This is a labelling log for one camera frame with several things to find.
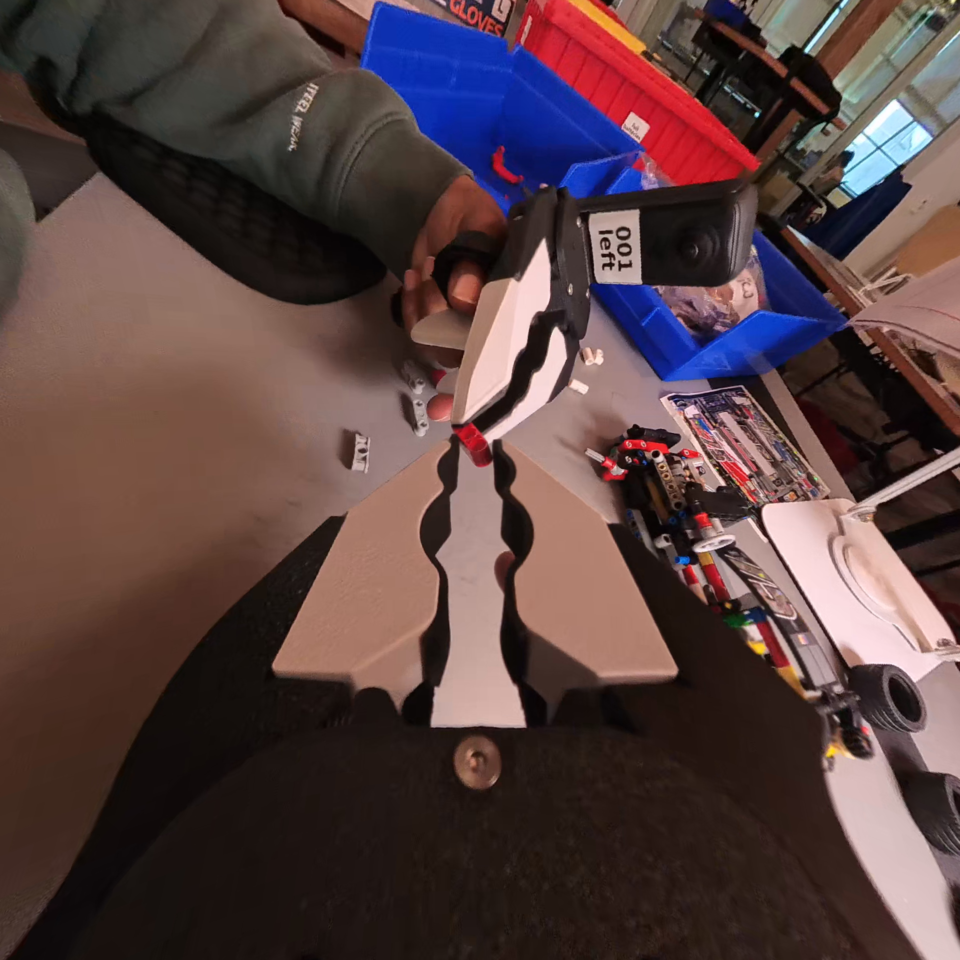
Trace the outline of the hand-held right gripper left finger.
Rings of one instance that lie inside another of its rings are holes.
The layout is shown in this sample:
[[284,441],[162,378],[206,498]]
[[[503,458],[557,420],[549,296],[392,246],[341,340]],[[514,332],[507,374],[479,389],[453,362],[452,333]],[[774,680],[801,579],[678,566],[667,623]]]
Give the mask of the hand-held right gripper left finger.
[[272,664],[283,680],[384,691],[432,709],[450,655],[448,576],[454,438],[431,447],[342,518]]

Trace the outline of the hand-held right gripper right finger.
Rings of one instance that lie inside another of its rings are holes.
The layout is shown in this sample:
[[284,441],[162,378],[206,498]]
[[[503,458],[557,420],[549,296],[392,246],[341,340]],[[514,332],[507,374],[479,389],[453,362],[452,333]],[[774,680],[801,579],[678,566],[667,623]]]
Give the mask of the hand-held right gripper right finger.
[[679,668],[600,512],[509,442],[493,445],[503,573],[500,648],[523,709],[572,691],[663,685]]

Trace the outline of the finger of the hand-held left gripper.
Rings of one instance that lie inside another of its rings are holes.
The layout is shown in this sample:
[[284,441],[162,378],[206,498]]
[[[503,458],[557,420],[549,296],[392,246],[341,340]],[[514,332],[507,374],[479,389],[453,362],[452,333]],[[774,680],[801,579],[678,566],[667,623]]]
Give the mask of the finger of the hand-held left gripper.
[[534,318],[551,297],[551,268],[541,240],[520,278],[488,282],[482,290],[467,336],[454,391],[451,425],[473,423],[503,396],[514,366],[528,344]]
[[534,330],[505,392],[478,414],[484,440],[502,439],[565,390],[578,352],[579,341],[557,325]]

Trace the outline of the person's left forearm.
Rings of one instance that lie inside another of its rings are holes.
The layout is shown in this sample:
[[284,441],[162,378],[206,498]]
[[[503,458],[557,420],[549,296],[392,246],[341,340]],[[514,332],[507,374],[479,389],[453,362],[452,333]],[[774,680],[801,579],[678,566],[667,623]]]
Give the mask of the person's left forearm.
[[468,169],[362,69],[335,70],[276,2],[2,2],[2,67],[65,113],[220,163],[395,274]]

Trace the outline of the person's left hand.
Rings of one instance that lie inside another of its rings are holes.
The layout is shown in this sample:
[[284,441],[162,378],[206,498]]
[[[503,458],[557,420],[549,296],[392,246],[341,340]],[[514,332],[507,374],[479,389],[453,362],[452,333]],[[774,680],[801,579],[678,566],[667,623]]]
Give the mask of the person's left hand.
[[404,271],[400,309],[410,332],[426,316],[452,308],[474,315],[487,275],[472,261],[458,263],[444,294],[432,277],[436,255],[462,233],[485,234],[500,254],[507,222],[494,199],[468,176],[457,177],[438,198],[416,236],[411,266]]

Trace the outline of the clear bags of parts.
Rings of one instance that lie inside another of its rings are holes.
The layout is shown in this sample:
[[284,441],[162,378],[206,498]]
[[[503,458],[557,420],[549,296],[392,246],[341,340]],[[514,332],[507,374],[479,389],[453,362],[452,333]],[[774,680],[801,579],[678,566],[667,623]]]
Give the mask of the clear bags of parts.
[[640,214],[641,276],[699,344],[768,306],[753,245],[755,186],[739,178],[677,186],[650,159]]

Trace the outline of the toy brick car chassis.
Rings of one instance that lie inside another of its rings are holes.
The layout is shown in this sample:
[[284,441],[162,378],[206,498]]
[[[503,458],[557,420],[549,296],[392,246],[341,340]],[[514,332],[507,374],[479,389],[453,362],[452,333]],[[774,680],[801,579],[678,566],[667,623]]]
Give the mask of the toy brick car chassis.
[[705,486],[702,455],[663,429],[632,427],[607,450],[584,455],[619,487],[630,532],[820,716],[824,768],[840,757],[870,760],[858,695],[798,607],[727,528],[751,516],[751,501],[736,487]]

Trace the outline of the wooden background desk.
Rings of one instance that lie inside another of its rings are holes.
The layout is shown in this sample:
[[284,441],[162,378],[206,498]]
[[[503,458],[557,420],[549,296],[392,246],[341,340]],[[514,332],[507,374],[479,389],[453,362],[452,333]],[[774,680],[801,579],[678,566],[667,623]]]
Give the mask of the wooden background desk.
[[[789,249],[817,277],[819,282],[834,296],[838,305],[846,311],[850,319],[858,317],[877,299],[867,291],[867,282],[852,269],[820,246],[812,243],[806,236],[787,225],[780,236]],[[905,353],[903,344],[892,335],[889,325],[868,322],[861,328],[870,341],[891,361],[898,372],[911,384],[926,406],[933,412],[943,426],[955,437],[959,437],[958,402],[944,389],[936,386],[912,358]]]
[[726,82],[744,82],[755,116],[741,142],[752,154],[773,153],[788,135],[796,142],[822,126],[845,129],[839,117],[842,97],[816,57],[798,47],[774,56],[746,23],[737,28],[704,9],[695,16],[700,24],[693,44],[699,54],[689,74],[704,58],[713,63],[695,97],[707,106]]

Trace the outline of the holographic sticker sheet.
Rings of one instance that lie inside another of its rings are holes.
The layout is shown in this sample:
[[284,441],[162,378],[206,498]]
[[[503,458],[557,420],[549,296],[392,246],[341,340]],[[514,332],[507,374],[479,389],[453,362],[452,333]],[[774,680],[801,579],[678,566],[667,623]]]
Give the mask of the holographic sticker sheet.
[[702,453],[707,472],[755,509],[830,497],[805,456],[744,387],[669,392],[661,404]]

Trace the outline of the yellow plastic bin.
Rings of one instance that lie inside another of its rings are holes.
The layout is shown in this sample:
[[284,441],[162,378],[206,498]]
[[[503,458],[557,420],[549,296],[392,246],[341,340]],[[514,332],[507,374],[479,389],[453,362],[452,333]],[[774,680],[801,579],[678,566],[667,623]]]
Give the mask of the yellow plastic bin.
[[631,53],[641,56],[646,51],[646,45],[634,36],[618,15],[603,2],[569,1],[568,3]]

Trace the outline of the white book stand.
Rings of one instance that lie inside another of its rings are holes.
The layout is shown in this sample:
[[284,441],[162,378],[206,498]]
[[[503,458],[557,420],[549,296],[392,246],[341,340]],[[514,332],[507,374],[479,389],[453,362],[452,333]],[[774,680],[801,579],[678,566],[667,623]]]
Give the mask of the white book stand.
[[958,662],[948,620],[875,522],[882,503],[958,461],[955,449],[860,503],[822,499],[762,509],[768,540],[847,666],[894,665],[916,681]]

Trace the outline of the black mesh cushion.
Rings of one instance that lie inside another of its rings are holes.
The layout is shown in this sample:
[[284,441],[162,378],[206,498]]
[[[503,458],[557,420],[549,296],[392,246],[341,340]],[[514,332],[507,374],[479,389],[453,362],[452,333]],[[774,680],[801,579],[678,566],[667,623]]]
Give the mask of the black mesh cushion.
[[221,164],[162,145],[107,117],[82,125],[102,174],[234,281],[270,299],[321,306],[382,282],[354,238],[295,210]]

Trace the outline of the blue printed carton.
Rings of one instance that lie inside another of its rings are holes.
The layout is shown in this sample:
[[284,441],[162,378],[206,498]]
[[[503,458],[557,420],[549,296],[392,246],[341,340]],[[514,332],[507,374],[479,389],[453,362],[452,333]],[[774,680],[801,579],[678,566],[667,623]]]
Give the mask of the blue printed carton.
[[484,34],[506,39],[517,1],[432,1],[450,17]]

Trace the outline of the black toy tyre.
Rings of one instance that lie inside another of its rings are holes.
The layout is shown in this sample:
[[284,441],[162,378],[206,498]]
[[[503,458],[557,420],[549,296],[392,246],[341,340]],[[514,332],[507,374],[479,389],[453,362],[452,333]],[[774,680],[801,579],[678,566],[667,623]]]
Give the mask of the black toy tyre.
[[846,671],[849,689],[874,730],[914,735],[928,726],[929,714],[915,681],[893,664],[858,664]]
[[916,827],[935,850],[959,857],[959,779],[953,774],[912,771],[898,784]]

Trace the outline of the person's green sweatshirt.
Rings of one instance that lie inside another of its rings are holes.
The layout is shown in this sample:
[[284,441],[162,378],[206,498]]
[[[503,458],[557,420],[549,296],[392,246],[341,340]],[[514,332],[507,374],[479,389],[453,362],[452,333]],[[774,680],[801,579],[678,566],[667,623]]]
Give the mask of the person's green sweatshirt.
[[18,298],[32,232],[35,208],[18,163],[1,151],[1,315]]

